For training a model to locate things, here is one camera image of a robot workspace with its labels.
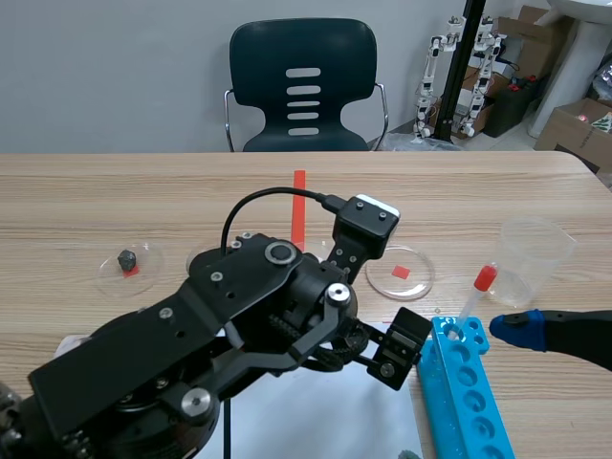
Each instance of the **red paper piece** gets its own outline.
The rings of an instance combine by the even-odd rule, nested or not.
[[[403,280],[408,279],[409,274],[410,274],[410,270],[400,265],[397,265],[395,268],[393,268],[393,273],[391,273],[391,275],[395,275],[396,277],[399,277],[400,279],[403,279]]]

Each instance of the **blue handle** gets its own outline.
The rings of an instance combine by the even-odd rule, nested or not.
[[[524,317],[525,315],[528,320],[521,320],[517,324],[512,324],[507,320],[507,317]],[[513,346],[546,352],[545,320],[544,315],[538,309],[520,313],[520,315],[498,316],[491,321],[489,331],[494,337]]]

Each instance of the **black chair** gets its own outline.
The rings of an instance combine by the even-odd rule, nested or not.
[[[384,129],[388,127],[384,87],[375,81],[376,39],[354,19],[282,19],[251,22],[229,44],[233,89],[225,93],[226,134],[229,95],[266,116],[261,133],[244,151],[367,150],[365,140],[340,122],[342,107],[381,90]]]

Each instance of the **clear plastic cup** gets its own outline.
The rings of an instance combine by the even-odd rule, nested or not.
[[[497,278],[489,294],[521,308],[528,305],[577,242],[557,225],[539,217],[520,217],[501,227],[493,262]]]

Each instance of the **test tube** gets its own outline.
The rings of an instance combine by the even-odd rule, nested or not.
[[[450,333],[448,333],[449,339],[459,339],[459,332],[466,324],[468,316],[476,304],[478,304],[480,298],[482,298],[482,296],[487,292],[496,276],[497,267],[494,263],[485,265],[483,266],[482,270],[480,270],[480,273],[478,274],[478,277],[476,277],[474,285],[471,288],[470,297],[468,298],[468,301],[466,301],[466,305],[463,307],[461,314],[455,321],[454,327],[452,327],[452,330],[450,330]]]

